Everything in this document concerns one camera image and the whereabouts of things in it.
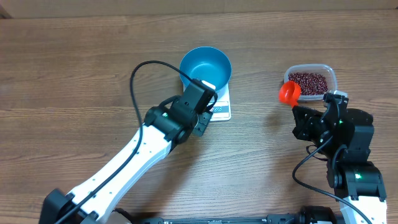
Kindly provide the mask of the red plastic scoop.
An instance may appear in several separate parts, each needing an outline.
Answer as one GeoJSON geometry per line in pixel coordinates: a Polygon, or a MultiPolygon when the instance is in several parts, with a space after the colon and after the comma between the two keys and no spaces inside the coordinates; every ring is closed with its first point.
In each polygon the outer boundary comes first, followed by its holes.
{"type": "Polygon", "coordinates": [[[290,80],[285,82],[279,90],[279,101],[291,107],[298,105],[298,100],[301,95],[301,87],[290,80]]]}

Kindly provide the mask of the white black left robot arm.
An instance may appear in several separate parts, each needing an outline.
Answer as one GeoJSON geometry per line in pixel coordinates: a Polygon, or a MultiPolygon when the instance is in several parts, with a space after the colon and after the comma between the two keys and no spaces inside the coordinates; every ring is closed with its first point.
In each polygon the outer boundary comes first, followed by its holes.
{"type": "Polygon", "coordinates": [[[191,134],[205,128],[211,117],[210,97],[172,96],[152,107],[137,133],[103,168],[64,194],[50,192],[40,223],[109,223],[114,209],[130,188],[156,163],[191,134]]]}

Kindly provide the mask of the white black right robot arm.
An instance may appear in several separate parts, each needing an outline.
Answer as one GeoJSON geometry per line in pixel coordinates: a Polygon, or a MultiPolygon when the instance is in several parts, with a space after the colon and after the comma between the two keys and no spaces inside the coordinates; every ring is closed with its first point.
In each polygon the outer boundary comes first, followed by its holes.
{"type": "Polygon", "coordinates": [[[345,105],[329,105],[325,112],[292,109],[294,136],[314,143],[326,157],[330,195],[340,205],[345,223],[386,223],[387,194],[381,171],[371,162],[373,116],[345,105]]]}

